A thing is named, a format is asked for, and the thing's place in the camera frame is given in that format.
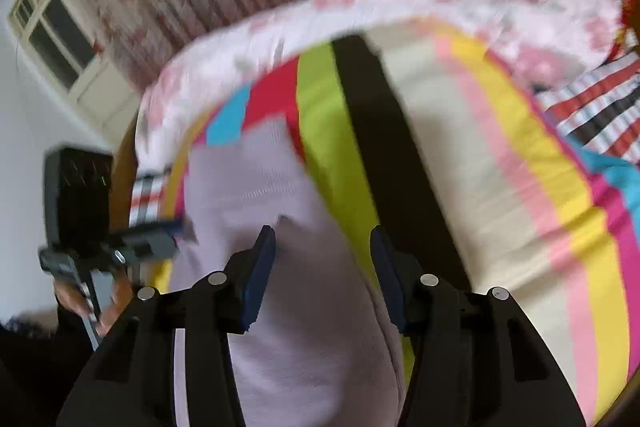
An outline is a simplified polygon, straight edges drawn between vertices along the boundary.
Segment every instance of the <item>fingers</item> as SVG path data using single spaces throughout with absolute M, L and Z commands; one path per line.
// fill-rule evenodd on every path
M 53 281 L 53 288 L 60 305 L 81 317 L 89 314 L 89 308 L 84 301 L 84 297 L 75 287 L 58 280 Z
M 126 273 L 114 275 L 113 290 L 111 293 L 111 306 L 102 311 L 100 323 L 95 330 L 101 337 L 105 336 L 118 320 L 125 308 L 133 298 L 133 290 Z

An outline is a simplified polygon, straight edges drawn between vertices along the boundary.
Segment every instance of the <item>pink stripe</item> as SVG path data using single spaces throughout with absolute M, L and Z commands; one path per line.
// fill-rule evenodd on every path
M 620 191 L 611 187 L 602 174 L 587 174 L 593 201 L 607 213 L 607 230 L 618 245 L 620 271 L 625 285 L 629 321 L 629 361 L 627 380 L 640 363 L 640 250 L 633 223 Z
M 510 74 L 509 67 L 500 58 L 495 57 L 490 52 L 487 53 L 487 58 L 495 62 L 506 74 Z M 629 327 L 628 381 L 633 377 L 638 365 L 640 365 L 640 285 L 638 284 L 640 279 L 640 246 L 638 245 L 638 238 L 636 237 L 631 215 L 626 209 L 621 191 L 616 187 L 611 187 L 603 174 L 588 171 L 579 154 L 558 136 L 558 133 L 543 116 L 542 111 L 534 103 L 532 97 L 524 93 L 522 96 L 529 103 L 532 114 L 545 126 L 549 136 L 556 137 L 556 142 L 562 148 L 564 154 L 574 161 L 575 167 L 581 172 L 589 185 L 591 200 L 594 205 L 604 210 L 607 214 L 607 230 L 616 241 L 620 272 L 625 287 Z
M 598 392 L 598 367 L 586 271 L 573 256 L 569 233 L 562 227 L 556 208 L 546 196 L 540 182 L 511 148 L 497 121 L 494 118 L 485 118 L 486 115 L 493 114 L 494 110 L 473 72 L 452 56 L 450 38 L 438 37 L 434 39 L 434 43 L 436 52 L 456 77 L 460 91 L 478 117 L 477 122 L 484 131 L 503 175 L 510 180 L 522 203 L 529 209 L 540 237 L 549 233 L 555 236 L 548 244 L 550 263 L 566 285 L 569 328 L 574 345 L 577 400 L 587 424 L 590 424 L 595 413 Z

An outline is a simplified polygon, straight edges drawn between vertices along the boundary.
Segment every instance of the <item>white wall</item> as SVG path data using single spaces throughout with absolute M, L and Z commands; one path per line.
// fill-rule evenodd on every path
M 0 0 L 0 320 L 55 304 L 37 249 L 45 243 L 42 163 L 62 142 L 107 148 L 18 47 Z

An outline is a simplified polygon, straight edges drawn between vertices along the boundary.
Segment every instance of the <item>red and white striped fabric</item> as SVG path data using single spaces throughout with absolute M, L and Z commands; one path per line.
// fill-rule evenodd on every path
M 599 154 L 640 162 L 640 57 L 624 57 L 537 94 L 558 131 Z
M 169 171 L 147 174 L 136 179 L 131 193 L 130 227 L 158 220 L 168 179 Z

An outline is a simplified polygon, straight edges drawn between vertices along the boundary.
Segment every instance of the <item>green stripe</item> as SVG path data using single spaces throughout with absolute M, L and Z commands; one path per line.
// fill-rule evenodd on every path
M 348 238 L 360 269 L 377 286 L 369 236 L 379 223 L 378 214 L 330 44 L 300 55 L 296 100 L 307 172 Z M 405 337 L 402 350 L 408 381 L 414 354 Z

